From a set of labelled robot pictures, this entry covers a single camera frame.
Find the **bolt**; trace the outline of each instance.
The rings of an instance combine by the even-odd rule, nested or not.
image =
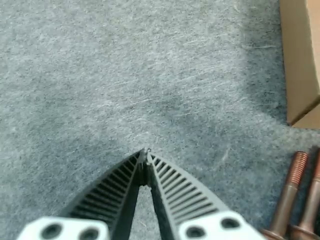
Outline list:
[[[285,185],[282,189],[280,199],[277,203],[270,229],[262,229],[262,234],[269,240],[284,240],[294,200],[302,174],[304,173],[308,154],[297,151],[293,157]]]
[[[314,234],[314,224],[316,221],[318,208],[320,203],[320,149],[316,166],[314,170],[313,179],[310,185],[309,194],[304,207],[303,216],[299,226],[291,227],[291,239],[293,240],[319,240]]]

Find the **gray carpet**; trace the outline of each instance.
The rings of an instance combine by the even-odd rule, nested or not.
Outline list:
[[[1,0],[0,239],[142,147],[266,227],[320,137],[287,126],[283,68],[277,0]],[[140,192],[130,239],[160,239]]]

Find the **cardboard box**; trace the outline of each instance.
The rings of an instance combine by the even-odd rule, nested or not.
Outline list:
[[[280,0],[287,121],[320,129],[320,0]]]

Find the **bolt thread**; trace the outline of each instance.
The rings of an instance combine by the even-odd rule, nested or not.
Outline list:
[[[301,177],[304,173],[306,164],[308,160],[308,154],[304,151],[297,151],[294,155],[291,167],[287,176],[286,183],[300,184]]]
[[[320,178],[320,148],[318,149],[318,156],[317,156],[315,170],[314,170],[314,177]]]

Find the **rusty bolt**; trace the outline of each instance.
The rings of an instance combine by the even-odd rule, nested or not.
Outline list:
[[[277,203],[270,229],[261,230],[262,234],[269,240],[283,240],[287,231],[294,200],[298,191],[301,177],[304,173],[308,154],[297,151],[293,157],[285,185],[282,189],[280,199]]]
[[[303,216],[299,226],[291,227],[291,239],[293,240],[319,240],[316,234],[314,234],[314,224],[318,213],[320,203],[320,149],[318,150],[318,156],[316,166],[314,170],[314,176],[309,189],[309,195],[306,200]]]

